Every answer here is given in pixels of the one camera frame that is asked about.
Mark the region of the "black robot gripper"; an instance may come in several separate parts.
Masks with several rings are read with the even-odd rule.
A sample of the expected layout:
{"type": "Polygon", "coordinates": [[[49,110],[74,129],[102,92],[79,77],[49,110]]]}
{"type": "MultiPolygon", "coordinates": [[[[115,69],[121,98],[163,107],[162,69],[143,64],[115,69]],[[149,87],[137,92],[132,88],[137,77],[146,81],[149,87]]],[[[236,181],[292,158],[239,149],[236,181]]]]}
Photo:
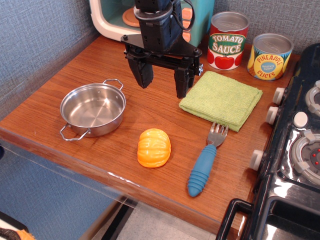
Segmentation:
{"type": "Polygon", "coordinates": [[[136,79],[143,89],[154,78],[153,66],[174,70],[176,94],[185,98],[193,86],[195,75],[201,75],[202,51],[183,38],[181,21],[175,12],[160,11],[148,14],[134,13],[140,24],[141,34],[123,35],[125,58],[136,79]]]}

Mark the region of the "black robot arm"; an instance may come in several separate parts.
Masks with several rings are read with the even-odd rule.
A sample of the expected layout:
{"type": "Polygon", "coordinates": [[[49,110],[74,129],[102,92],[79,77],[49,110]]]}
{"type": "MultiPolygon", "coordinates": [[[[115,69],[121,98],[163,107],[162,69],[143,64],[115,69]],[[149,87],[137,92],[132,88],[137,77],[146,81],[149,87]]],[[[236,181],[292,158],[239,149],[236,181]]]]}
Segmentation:
{"type": "Polygon", "coordinates": [[[182,7],[179,0],[137,0],[133,8],[140,33],[123,35],[125,58],[143,89],[154,78],[153,66],[174,70],[176,94],[186,96],[195,76],[203,72],[202,51],[183,38],[182,7]]]}

